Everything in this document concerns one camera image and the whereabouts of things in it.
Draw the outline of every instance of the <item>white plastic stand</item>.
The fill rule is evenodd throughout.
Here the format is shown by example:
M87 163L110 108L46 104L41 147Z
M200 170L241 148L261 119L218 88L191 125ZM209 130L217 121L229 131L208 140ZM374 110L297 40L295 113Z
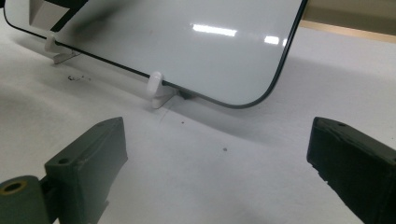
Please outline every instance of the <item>white plastic stand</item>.
M163 86L163 74L154 72L148 79L148 95L152 98L151 106L158 109L176 95L172 87Z
M47 52L58 53L53 57L53 62L55 64L62 63L80 54L79 52L76 52L72 49L57 45L55 43L55 36L53 34L49 34L47 36L47 41L44 49Z

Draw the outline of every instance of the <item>screw hole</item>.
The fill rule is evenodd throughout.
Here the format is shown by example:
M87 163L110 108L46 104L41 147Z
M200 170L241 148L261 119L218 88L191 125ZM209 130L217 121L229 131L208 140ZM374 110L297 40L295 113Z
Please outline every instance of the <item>screw hole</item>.
M68 162L69 162L69 159L66 159L66 158L61 159L61 160L58 161L59 164L66 164Z
M21 183L14 183L14 184L11 184L11 185L6 186L6 188L4 189L4 191L5 191L5 192L11 192L11 191L14 191L14 190L20 188L21 186L22 186Z

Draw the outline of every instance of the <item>white table surface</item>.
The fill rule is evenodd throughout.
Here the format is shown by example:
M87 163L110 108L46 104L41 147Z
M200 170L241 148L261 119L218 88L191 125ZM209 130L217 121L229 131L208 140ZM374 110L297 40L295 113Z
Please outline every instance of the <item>white table surface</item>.
M261 104L174 97L153 110L146 79L84 55L53 65L42 40L0 18L0 181L43 177L93 124L122 116L129 160L102 224L361 223L306 162L312 120L396 148L395 44L299 28Z

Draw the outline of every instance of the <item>black border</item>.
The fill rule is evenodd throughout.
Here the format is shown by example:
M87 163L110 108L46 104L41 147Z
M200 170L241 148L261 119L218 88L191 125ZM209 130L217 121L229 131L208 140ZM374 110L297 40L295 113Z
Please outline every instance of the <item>black border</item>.
M210 101L210 102L212 102L212 103L214 103L214 104L222 105L222 106L229 107L229 108L232 108L232 109L243 109L243 108L248 108L248 107L252 107L252 106L254 106L254 105L257 105L258 103L260 103L261 101L263 101L265 98L267 98L267 97L271 94L271 92L274 90L274 87L275 87L275 85L276 85L276 83L277 83L277 80L279 79L280 73L282 72L283 65L285 64L285 61L286 61L286 59L287 59L287 57L288 57L288 53L289 53L289 50L290 50L291 43L293 42L294 35L295 35L296 31L297 31L297 28L298 28L298 25L299 25L299 23L300 23L300 20L301 20L302 16L304 15L304 10L305 10L305 7L306 7L307 2L308 2L308 0L302 0L302 3L300 4L300 8L299 8L299 10L298 10L298 12L297 12L296 19L294 20L294 23L293 23L293 25L292 25L292 27L291 27L291 31L290 31L289 38L288 38L289 41L288 41L287 45L285 46L285 49L283 50L283 54L282 54L282 56L281 56L281 58L280 58L279 65L278 65L278 67L277 67L277 69L276 69L276 73L275 73L275 75L274 75L274 79L272 80L270 86L268 87L268 89L267 89L267 91L264 93L264 95L261 96L259 99L255 100L255 101L253 101L253 102L251 102L251 103L245 104L245 105L229 105L229 104L226 104L226 103L217 101L217 100L215 100L215 99L212 99L212 98L210 98L210 97L204 96L204 95L202 95L202 94L200 94L200 93L198 93L198 92L189 91L189 90L187 90L187 89L185 89L185 88L182 88L182 87L180 87L180 86L178 86L178 85L176 85L176 84L173 84L173 83L170 83L170 82L167 82L167 81L163 81L163 85L176 88L176 89L178 89L178 90L180 90L180 91L185 91L185 92L187 92L187 93L189 93L189 94L196 95L196 96L199 96L199 97L201 97L201 98L203 98L203 99L206 99L207 101ZM32 33L32 32L23 30L23 29L21 29L21 28L19 28L19 27L16 27L16 26L12 25L11 23L9 23L8 20L7 20L7 15L6 15L6 7L4 7L4 17L5 17L6 22L7 22L7 24L8 24L9 26L11 26L11 27L13 27L13 28L15 28L15 29L17 29L17 30L23 31L23 32L25 32L25 33L28 33L28 34L30 34L30 35L35 35L35 36L38 36L38 37L40 37L40 38L46 39L46 37L44 37L44 36L42 36L42 35L34 34L34 33ZM140 75L140 76L149 78L149 75L146 74L146 73L144 73L144 72L140 72L140 71L134 70L133 68L127 67L127 66L122 65L122 64L119 64L119 63L111 62L110 60L107 60L107 59L98 57L98 56L96 56L96 55L90 54L89 52L86 52L86 51L84 51L84 50L80 50L80 49L76 49L76 48L70 47L70 46L68 46L68 45L66 45L66 44L62 44L62 43L59 43L59 42L57 42L57 41L56 41L55 43L56 43L57 45L64 46L64 47L67 47L67 48L69 48L69 49L73 49L73 50L75 50L75 51L78 51L78 52L80 52L80 53L83 53L83 54L85 54L85 55L88 55L88 56L90 56L90 57L92 57L92 58L94 58L94 59L100 60L100 61L102 61L102 62L110 63L110 64L112 64L112 65L115 65L115 66L119 67L119 68L122 68L122 69L125 69L125 70L127 70L127 71L136 73L136 74L138 74L138 75Z

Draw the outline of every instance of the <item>curved glass edge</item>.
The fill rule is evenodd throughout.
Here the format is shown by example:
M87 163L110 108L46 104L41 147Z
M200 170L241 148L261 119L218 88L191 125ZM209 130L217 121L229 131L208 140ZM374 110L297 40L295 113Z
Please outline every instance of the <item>curved glass edge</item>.
M280 61L279 61L279 65L278 65L278 67L277 67L277 69L276 69L276 73L275 73L275 75L274 75L274 78L273 78L273 80L272 80L270 86L268 87L267 91L266 91L261 97L259 97L257 100L255 100L255 101L253 101L253 102L251 102L251 103L248 103L248 104L244 104L244 105L230 105L230 104L226 104L226 103L223 103L223 102L221 102L221 101L215 100L215 99L213 99L213 98L207 97L207 96L205 96L205 95L202 95L202 94L200 94L200 93L198 93L198 92L190 91L190 90L188 90L188 89L185 89L185 88L180 87L180 86L178 86L178 85L176 85L176 84L167 82L167 81L165 81L165 80L163 81L163 85L173 87L173 88L178 89L178 90L180 90L180 91L184 91L184 92L187 92L187 93L189 93L189 94L192 94L192 95L198 96L198 97L200 97L200 98L203 98L203 99L205 99L205 100L207 100L207 101L209 101L209 102L212 102L212 103L214 103L214 104L216 104L216 105L221 105L221 106L228 107L228 108L231 108L231 109L244 109L244 108L249 108L249 107L252 107L252 106L254 106L254 105L259 104L259 103L262 102L264 99L266 99L266 98L272 93L272 91L274 90L274 87L275 87L275 85L276 85L276 83L277 83L277 81L278 81L278 79L279 79L279 76L280 76L280 74L281 74L281 72L282 72L283 65L285 64L285 61L286 61L286 59L287 59L287 57L288 57L289 50L290 50L290 46L291 46L291 43L293 42L293 39L294 39L295 33L296 33L296 31L297 31L297 28L298 28L298 26L299 26L300 20L301 20L302 16L304 15L304 10L305 10L305 7L306 7L307 2L308 2L308 0L303 0L302 3L300 4L299 10L298 10L297 15L296 15L296 18L295 18L294 23L293 23L293 25L292 25L292 27L291 27L291 31L290 31L289 38L288 38L289 41L288 41L288 43L286 44L286 46L285 46L285 48L284 48L284 50L283 50L282 56L281 56ZM28 33L28 34L30 34L30 35L35 35L35 36L37 36L37 37L40 37L40 38L43 38L43 39L47 39L46 37L44 37L44 36L42 36L42 35L38 35L38 34L29 32L29 31L27 31L27 30L23 30L22 28L19 28L19 27L16 27L16 26L12 25L12 24L8 21L8 19L7 19L6 7L4 7L4 17L5 17L6 23L7 23L9 26L11 26L12 28L17 29L17 30L20 30L20 31L23 31L23 32ZM86 51L81 50L81 49L73 48L73 47L71 47L71 46L68 46L68 45L66 45L66 44L63 44L63 43L60 43L60 42L57 42L57 41L56 41L55 43L56 43L57 45L64 46L64 47L67 47L67 48L69 48L69 49L73 49L73 50L75 50L75 51L78 51L78 52L80 52L80 53L82 53L82 54L85 54L85 55L87 55L87 56L90 56L90 57L92 57L92 58L94 58L94 59L97 59L97 60L99 60L99 61L102 61L102 62L105 62L105 63L110 63L110 64L112 64L112 65L114 65L114 66L117 66L117 67L119 67L119 68L122 68L122 69L124 69L124 70L130 71L130 72L133 72L133 73L136 73L136 74L138 74L138 75L140 75L140 76L142 76L142 77L147 77L147 78L149 78L149 75L146 74L146 73L144 73L144 72L140 72L140 71L134 70L133 68L127 67L127 66L122 65L122 64L119 64L119 63L111 62L110 60L107 60L107 59L101 58L101 57L99 57L99 56L90 54L89 52L86 52Z

